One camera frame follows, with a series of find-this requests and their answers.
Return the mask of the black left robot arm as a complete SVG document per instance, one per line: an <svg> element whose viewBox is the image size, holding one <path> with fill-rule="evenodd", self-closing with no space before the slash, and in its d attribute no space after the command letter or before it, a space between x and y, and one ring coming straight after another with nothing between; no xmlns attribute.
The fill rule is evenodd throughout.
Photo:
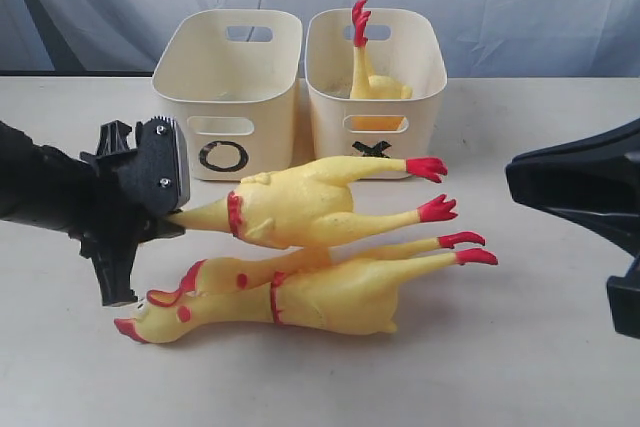
<svg viewBox="0 0 640 427"><path fill-rule="evenodd" d="M65 233L93 264L105 306L137 302L139 245L184 234L169 221L190 198L184 134L171 117L100 128L95 152L72 158L1 126L1 218Z"/></svg>

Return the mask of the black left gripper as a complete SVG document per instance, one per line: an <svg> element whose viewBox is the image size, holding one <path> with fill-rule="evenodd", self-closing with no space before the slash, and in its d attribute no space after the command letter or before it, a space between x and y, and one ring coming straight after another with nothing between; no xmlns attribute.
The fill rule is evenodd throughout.
<svg viewBox="0 0 640 427"><path fill-rule="evenodd" d="M81 242L80 255L92 257L105 307L138 301L131 287L131 273L139 245L185 233L183 227L168 219L180 209L155 216L138 200L134 186L138 149L128 143L132 132L138 133L138 129L120 120L103 124L96 152L80 154L95 174L95 203L74 237Z"/></svg>

